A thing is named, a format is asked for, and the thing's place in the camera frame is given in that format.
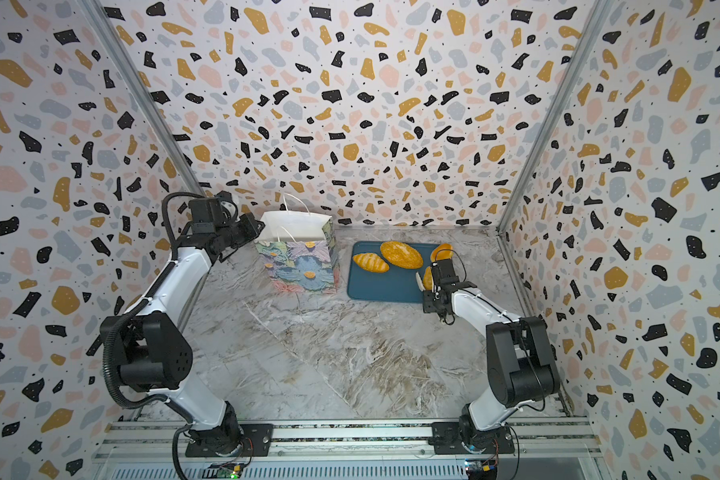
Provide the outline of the long oval brown bread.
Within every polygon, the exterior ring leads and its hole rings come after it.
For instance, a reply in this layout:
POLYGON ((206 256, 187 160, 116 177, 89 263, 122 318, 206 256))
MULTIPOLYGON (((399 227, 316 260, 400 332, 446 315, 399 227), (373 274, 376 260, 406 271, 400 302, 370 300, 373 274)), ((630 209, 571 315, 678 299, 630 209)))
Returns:
POLYGON ((426 268, 422 278, 422 285, 425 291, 431 291, 433 289, 433 275, 431 267, 426 268))

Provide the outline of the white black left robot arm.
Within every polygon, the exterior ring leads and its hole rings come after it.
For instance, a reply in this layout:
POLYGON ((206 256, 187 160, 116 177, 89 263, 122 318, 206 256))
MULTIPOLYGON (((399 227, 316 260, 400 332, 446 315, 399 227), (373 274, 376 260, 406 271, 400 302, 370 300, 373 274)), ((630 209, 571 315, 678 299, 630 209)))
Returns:
POLYGON ((170 257, 148 290, 100 326, 103 380, 112 400, 136 410, 161 402, 186 422, 183 434, 211 455, 238 453, 244 431, 231 404, 192 371, 193 350, 179 323, 211 268, 256 240, 263 222, 240 212, 231 193, 184 192, 191 219, 181 234, 164 224, 170 257))

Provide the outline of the small round orange bun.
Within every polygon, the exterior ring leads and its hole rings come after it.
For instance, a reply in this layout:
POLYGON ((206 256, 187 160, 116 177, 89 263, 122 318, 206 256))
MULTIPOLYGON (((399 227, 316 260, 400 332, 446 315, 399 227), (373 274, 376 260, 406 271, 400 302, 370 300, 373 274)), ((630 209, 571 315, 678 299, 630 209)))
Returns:
POLYGON ((453 257, 454 251, 453 247, 448 244, 444 243, 439 246, 437 246, 430 255, 430 261, 432 263, 442 261, 442 260, 448 260, 453 257))

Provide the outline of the floral paper gift bag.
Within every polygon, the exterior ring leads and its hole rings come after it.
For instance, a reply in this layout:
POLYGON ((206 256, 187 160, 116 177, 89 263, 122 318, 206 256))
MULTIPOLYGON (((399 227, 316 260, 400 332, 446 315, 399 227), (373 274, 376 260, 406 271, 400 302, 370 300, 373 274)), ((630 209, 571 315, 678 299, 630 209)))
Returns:
POLYGON ((267 211, 255 247, 276 289, 333 293, 339 283, 338 253, 331 216, 307 209, 267 211))

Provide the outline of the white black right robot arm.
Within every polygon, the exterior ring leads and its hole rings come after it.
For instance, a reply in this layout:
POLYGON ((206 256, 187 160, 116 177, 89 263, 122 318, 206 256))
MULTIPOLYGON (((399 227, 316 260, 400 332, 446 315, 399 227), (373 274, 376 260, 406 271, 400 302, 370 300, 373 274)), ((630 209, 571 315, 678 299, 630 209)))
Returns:
POLYGON ((463 319, 485 337, 488 387, 465 405, 458 426, 463 447, 481 453, 501 445, 512 415, 558 393, 555 354, 542 318, 523 317, 488 299, 458 276, 450 259, 434 261, 430 272, 423 311, 442 322, 463 319))

